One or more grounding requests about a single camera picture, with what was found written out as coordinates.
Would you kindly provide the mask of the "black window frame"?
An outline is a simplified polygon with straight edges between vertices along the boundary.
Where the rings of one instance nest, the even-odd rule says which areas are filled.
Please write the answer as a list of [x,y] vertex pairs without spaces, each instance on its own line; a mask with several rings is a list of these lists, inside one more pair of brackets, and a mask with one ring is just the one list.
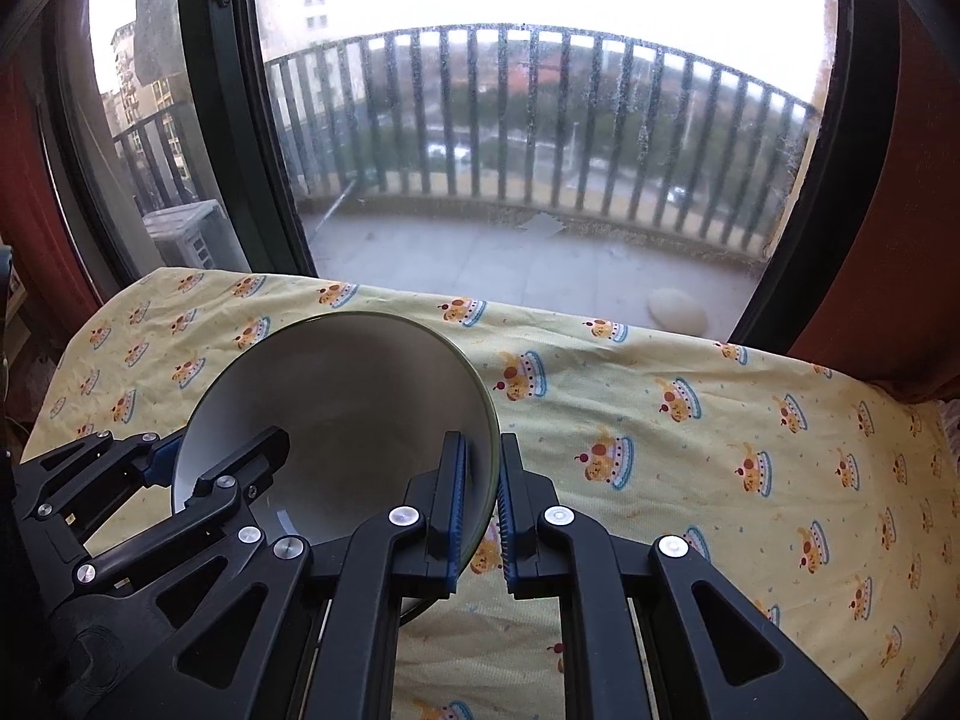
[[[26,43],[67,236],[107,298],[165,266],[143,216],[217,200],[249,270],[646,325],[782,353],[866,218],[892,130],[898,0],[178,0],[184,68],[140,85],[135,0],[49,0]],[[443,25],[638,37],[760,78],[820,112],[765,259],[584,216],[347,190],[295,197],[268,60]]]

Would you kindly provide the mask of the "white hanging laundry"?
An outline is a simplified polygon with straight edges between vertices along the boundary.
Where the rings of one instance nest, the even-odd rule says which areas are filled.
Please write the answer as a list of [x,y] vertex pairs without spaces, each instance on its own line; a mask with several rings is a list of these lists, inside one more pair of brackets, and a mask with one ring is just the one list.
[[184,68],[178,0],[135,0],[133,62],[142,86]]

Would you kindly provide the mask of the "large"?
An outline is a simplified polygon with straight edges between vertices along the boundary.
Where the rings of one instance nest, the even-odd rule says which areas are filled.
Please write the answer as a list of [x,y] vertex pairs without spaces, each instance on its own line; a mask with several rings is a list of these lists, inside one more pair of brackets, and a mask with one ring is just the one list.
[[482,543],[496,499],[500,426],[487,386],[452,341],[404,317],[332,312],[254,344],[192,411],[172,478],[182,511],[195,481],[268,427],[288,458],[252,504],[268,539],[351,535],[436,470],[446,434],[469,447],[460,559]]

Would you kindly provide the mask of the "right red curtain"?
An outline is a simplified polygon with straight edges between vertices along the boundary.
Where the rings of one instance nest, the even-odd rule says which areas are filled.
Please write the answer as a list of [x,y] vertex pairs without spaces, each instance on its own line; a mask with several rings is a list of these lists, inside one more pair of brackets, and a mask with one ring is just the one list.
[[910,5],[877,188],[791,355],[903,403],[958,397],[958,76]]

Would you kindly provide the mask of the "yellow patterned tablecloth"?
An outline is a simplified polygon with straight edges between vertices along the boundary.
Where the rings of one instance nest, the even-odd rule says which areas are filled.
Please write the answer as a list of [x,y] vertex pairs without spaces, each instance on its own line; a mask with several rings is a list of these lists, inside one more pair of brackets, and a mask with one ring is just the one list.
[[726,575],[872,718],[918,706],[958,635],[958,458],[939,406],[735,344],[346,281],[161,268],[68,344],[29,455],[169,433],[288,323],[379,310],[477,367],[569,507]]

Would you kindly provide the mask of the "outdoor air conditioner unit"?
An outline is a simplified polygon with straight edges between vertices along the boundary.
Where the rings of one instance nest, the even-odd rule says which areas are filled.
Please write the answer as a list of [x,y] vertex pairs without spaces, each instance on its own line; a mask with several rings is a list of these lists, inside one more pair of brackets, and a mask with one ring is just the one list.
[[217,200],[151,211],[143,216],[143,224],[167,266],[249,270],[233,225]]

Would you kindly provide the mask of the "red curtain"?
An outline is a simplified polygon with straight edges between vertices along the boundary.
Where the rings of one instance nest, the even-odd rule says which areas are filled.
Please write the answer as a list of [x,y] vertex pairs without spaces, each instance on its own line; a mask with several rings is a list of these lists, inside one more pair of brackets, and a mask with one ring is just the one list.
[[903,403],[958,397],[958,76],[910,5],[877,188],[791,355]]
[[16,65],[2,67],[2,239],[49,337],[67,343],[99,301],[68,242],[41,149],[36,110]]

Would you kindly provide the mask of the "balcony railing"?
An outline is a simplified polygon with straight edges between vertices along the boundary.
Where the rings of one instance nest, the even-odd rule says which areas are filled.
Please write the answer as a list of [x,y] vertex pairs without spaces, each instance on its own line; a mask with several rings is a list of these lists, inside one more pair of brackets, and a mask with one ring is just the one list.
[[487,202],[765,259],[820,112],[760,78],[638,37],[443,25],[268,60],[293,193]]

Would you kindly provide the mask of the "left red curtain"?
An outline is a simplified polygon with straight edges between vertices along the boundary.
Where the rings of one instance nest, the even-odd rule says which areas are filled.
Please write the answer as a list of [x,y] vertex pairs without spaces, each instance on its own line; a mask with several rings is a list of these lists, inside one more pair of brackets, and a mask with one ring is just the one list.
[[41,149],[36,110],[16,65],[2,67],[2,239],[49,337],[67,343],[99,301],[68,242]]

